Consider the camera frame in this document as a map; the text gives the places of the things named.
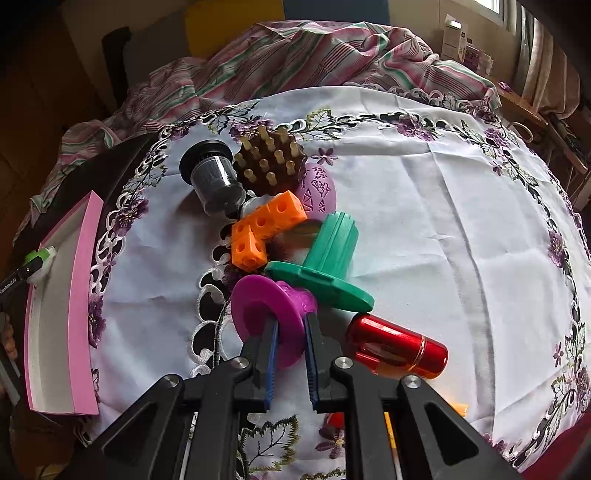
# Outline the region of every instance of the purple toy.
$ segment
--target purple toy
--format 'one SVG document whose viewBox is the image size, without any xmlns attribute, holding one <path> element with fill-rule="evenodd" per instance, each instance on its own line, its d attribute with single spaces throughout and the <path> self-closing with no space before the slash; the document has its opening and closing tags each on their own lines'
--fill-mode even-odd
<svg viewBox="0 0 591 480">
<path fill-rule="evenodd" d="M 305 168 L 295 195 L 309 219 L 324 222 L 329 213 L 336 211 L 335 184 L 326 169 L 317 163 L 306 163 Z"/>
<path fill-rule="evenodd" d="M 318 309 L 308 290 L 262 275 L 247 275 L 236 283 L 230 300 L 234 327 L 243 342 L 262 333 L 271 312 L 279 322 L 277 367 L 290 367 L 300 359 L 306 342 L 301 318 Z"/>
</svg>

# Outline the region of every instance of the white tablecloth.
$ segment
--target white tablecloth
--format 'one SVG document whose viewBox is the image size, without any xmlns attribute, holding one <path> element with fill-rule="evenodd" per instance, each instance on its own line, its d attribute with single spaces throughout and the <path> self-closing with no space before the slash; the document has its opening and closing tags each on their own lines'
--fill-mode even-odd
<svg viewBox="0 0 591 480">
<path fill-rule="evenodd" d="M 476 113 L 492 123 L 390 93 L 318 87 L 165 128 L 97 247 L 89 312 L 100 417 L 90 435 L 162 375 L 209 372 L 217 318 L 203 312 L 222 311 L 239 272 L 230 221 L 203 213 L 178 164 L 208 138 L 236 152 L 232 135 L 269 120 L 290 123 L 335 181 L 337 209 L 356 221 L 348 280 L 374 296 L 378 316 L 444 343 L 449 362 L 431 385 L 468 404 L 467 420 L 507 461 L 521 471 L 534 462 L 589 402 L 589 253 L 544 163 Z M 275 244 L 269 255 L 301 252 Z M 322 321 L 339 336 L 350 316 Z M 219 321 L 222 359 L 237 355 L 231 318 Z M 196 333 L 210 340 L 194 352 Z M 242 450 L 253 478 L 343 477 L 342 432 L 319 433 L 304 359 L 278 373 L 271 411 L 251 420 Z M 257 455 L 259 442 L 269 456 Z"/>
</svg>

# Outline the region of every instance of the window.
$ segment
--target window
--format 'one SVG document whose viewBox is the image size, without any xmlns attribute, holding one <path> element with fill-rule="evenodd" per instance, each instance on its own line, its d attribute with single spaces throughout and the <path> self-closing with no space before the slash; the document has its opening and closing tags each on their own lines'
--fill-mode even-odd
<svg viewBox="0 0 591 480">
<path fill-rule="evenodd" d="M 476 0 L 479 4 L 487 7 L 496 14 L 501 13 L 501 5 L 499 0 Z"/>
<path fill-rule="evenodd" d="M 474 10 L 477 14 L 505 27 L 505 11 L 509 2 L 515 0 L 453 0 Z"/>
</svg>

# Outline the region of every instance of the pink box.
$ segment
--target pink box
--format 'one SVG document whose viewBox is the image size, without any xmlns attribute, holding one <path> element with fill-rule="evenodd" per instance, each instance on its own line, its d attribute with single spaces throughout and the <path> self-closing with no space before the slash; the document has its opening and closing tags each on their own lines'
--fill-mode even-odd
<svg viewBox="0 0 591 480">
<path fill-rule="evenodd" d="M 43 239 L 57 250 L 49 275 L 30 285 L 24 364 L 31 410 L 98 415 L 90 371 L 88 294 L 103 201 L 90 192 Z"/>
</svg>

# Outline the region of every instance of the green plastic toy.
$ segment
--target green plastic toy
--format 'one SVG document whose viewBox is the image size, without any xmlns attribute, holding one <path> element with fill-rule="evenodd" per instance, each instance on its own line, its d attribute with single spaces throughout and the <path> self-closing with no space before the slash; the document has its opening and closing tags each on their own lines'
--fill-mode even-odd
<svg viewBox="0 0 591 480">
<path fill-rule="evenodd" d="M 269 262 L 265 273 L 292 287 L 310 290 L 318 303 L 350 312 L 369 312 L 374 298 L 343 280 L 351 263 L 359 232 L 351 215 L 327 215 L 303 265 Z"/>
</svg>

